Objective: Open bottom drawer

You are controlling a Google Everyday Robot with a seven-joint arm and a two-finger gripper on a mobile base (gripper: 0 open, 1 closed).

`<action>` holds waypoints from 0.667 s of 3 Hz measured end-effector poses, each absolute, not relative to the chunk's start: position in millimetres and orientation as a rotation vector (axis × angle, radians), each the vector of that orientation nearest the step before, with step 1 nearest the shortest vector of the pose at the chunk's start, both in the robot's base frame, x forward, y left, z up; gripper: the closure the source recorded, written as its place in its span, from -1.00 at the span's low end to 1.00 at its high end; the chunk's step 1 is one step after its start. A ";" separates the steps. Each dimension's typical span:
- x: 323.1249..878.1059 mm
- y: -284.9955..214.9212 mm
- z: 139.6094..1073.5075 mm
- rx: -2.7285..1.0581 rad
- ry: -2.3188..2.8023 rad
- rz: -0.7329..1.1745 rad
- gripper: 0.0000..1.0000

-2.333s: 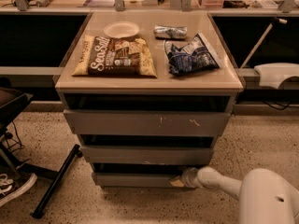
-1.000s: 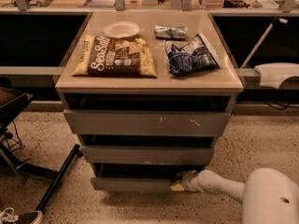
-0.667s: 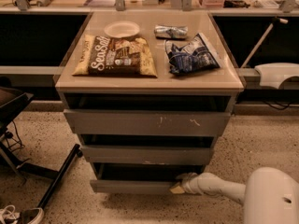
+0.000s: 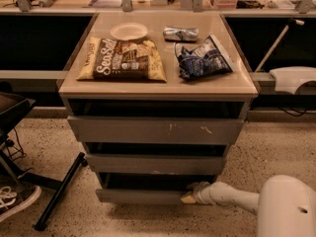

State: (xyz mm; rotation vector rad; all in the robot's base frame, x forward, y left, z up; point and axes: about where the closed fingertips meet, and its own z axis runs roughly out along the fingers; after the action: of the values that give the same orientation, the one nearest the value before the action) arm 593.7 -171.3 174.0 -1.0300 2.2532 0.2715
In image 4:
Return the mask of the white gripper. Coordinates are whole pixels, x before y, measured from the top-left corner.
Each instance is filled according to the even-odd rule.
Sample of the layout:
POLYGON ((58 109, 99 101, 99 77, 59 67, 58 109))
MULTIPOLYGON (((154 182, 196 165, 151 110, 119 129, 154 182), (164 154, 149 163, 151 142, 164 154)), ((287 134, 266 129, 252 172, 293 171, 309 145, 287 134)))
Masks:
POLYGON ((193 194, 188 192, 180 197, 181 202, 184 204, 194 204, 196 202, 200 204, 217 204, 217 200, 213 192, 213 184, 210 184, 209 182, 193 182, 188 184, 186 189, 188 191, 193 191, 193 194))

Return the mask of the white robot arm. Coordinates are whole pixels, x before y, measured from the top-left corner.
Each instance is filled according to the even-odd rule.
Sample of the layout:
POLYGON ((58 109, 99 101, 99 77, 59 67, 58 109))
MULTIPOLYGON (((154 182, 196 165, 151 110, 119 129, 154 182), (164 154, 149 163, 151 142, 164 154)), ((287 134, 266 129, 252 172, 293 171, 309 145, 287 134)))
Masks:
POLYGON ((257 216, 257 237, 316 237, 316 192, 287 175, 269 178, 259 193, 223 182, 193 183, 181 201, 243 208, 257 216))

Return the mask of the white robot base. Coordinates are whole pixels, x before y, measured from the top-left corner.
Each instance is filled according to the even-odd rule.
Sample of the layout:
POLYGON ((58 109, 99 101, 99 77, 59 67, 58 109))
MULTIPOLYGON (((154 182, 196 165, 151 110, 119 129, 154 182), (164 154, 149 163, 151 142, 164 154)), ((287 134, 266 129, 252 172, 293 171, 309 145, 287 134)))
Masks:
POLYGON ((316 68, 290 66, 270 71, 275 79, 275 91, 295 94, 304 84, 316 81, 316 68))

